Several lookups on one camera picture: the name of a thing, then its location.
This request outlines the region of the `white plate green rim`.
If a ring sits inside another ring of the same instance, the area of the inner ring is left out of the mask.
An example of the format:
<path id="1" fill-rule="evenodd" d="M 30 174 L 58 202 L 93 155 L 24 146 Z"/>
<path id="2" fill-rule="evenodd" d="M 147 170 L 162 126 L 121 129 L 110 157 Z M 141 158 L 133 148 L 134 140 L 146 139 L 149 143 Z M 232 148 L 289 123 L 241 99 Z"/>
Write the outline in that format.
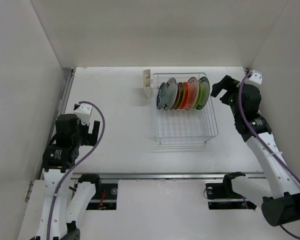
<path id="1" fill-rule="evenodd" d="M 208 102 L 210 96 L 210 82 L 206 76 L 201 77 L 198 80 L 200 87 L 201 87 L 201 98 L 195 107 L 196 110 L 201 110 L 205 107 Z"/>

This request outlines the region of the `white plate orange sunburst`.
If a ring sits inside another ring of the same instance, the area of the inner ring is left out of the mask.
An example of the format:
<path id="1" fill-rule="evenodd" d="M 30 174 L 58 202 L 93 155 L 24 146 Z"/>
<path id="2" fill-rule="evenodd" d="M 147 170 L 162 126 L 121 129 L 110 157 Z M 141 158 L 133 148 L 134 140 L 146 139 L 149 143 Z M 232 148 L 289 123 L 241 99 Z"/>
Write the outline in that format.
<path id="1" fill-rule="evenodd" d="M 191 110 L 197 100 L 198 90 L 199 90 L 199 82 L 196 77 L 191 77 L 187 81 L 187 83 L 189 86 L 189 96 L 188 96 L 188 100 L 187 100 L 187 103 L 186 103 L 184 109 Z"/>

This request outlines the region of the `orange translucent plate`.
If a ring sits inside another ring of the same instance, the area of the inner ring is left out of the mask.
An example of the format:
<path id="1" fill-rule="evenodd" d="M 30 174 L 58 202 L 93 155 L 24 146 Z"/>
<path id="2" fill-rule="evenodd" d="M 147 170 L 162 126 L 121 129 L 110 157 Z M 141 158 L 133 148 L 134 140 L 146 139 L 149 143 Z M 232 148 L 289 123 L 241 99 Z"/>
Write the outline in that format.
<path id="1" fill-rule="evenodd" d="M 187 82 L 183 82 L 183 97 L 181 104 L 179 106 L 180 110 L 183 110 L 187 104 L 188 98 L 189 98 L 189 85 Z"/>

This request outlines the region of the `amber patterned plate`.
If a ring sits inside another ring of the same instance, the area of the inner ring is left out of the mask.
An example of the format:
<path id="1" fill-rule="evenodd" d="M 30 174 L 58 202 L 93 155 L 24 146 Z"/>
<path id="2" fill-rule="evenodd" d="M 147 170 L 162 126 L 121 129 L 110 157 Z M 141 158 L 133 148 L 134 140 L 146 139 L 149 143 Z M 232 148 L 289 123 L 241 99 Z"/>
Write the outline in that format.
<path id="1" fill-rule="evenodd" d="M 179 97 L 178 97 L 178 101 L 174 107 L 175 110 L 179 109 L 179 107 L 183 101 L 184 92 L 185 92 L 184 84 L 182 82 L 178 83 L 178 87 L 179 87 Z"/>

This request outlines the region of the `dark teal patterned plate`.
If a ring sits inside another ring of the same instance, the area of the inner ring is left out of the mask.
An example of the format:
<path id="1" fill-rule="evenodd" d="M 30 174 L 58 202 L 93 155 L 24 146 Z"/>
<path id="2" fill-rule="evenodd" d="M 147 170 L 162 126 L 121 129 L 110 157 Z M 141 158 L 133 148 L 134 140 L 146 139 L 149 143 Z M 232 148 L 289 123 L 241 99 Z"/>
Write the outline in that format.
<path id="1" fill-rule="evenodd" d="M 163 109 L 166 104 L 167 89 L 168 87 L 165 82 L 163 82 L 158 89 L 156 98 L 156 108 L 158 110 Z"/>

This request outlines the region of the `lime green plate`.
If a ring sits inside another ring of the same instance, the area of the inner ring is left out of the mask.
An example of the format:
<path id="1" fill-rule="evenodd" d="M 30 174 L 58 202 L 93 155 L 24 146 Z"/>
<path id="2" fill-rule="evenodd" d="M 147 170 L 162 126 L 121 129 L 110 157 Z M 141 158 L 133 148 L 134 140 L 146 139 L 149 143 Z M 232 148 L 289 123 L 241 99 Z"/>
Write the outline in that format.
<path id="1" fill-rule="evenodd" d="M 193 105 L 192 107 L 192 110 L 193 109 L 196 109 L 196 107 L 198 106 L 199 102 L 201 101 L 201 97 L 202 97 L 202 87 L 201 87 L 201 84 L 199 83 L 199 88 L 198 88 L 198 95 L 197 95 L 197 99 L 196 99 L 196 102 L 195 104 Z"/>

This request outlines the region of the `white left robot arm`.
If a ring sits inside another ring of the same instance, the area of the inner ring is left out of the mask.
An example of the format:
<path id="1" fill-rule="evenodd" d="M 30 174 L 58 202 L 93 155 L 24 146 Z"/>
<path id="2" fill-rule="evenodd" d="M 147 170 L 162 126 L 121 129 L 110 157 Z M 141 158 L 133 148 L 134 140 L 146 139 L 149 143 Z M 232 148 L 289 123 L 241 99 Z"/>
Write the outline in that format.
<path id="1" fill-rule="evenodd" d="M 90 200 L 101 195 L 98 174 L 83 174 L 68 199 L 74 169 L 93 153 L 105 132 L 105 121 L 94 121 L 89 133 L 90 114 L 61 114 L 56 133 L 43 156 L 44 199 L 35 240 L 78 240 L 80 223 Z"/>

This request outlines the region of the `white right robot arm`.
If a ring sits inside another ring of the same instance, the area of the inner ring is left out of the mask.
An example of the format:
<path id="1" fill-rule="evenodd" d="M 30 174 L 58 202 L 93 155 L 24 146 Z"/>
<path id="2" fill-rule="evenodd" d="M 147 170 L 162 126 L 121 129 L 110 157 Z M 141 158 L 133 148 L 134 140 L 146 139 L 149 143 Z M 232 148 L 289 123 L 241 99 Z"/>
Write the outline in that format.
<path id="1" fill-rule="evenodd" d="M 269 225 L 277 227 L 300 221 L 300 179 L 287 166 L 259 112 L 262 96 L 256 86 L 246 83 L 251 77 L 249 73 L 238 81 L 226 75 L 212 86 L 210 95 L 217 97 L 225 90 L 220 101 L 230 106 L 235 128 L 258 160 L 269 187 L 255 185 L 243 172 L 232 172 L 224 176 L 221 190 L 228 198 L 247 198 L 261 209 Z"/>

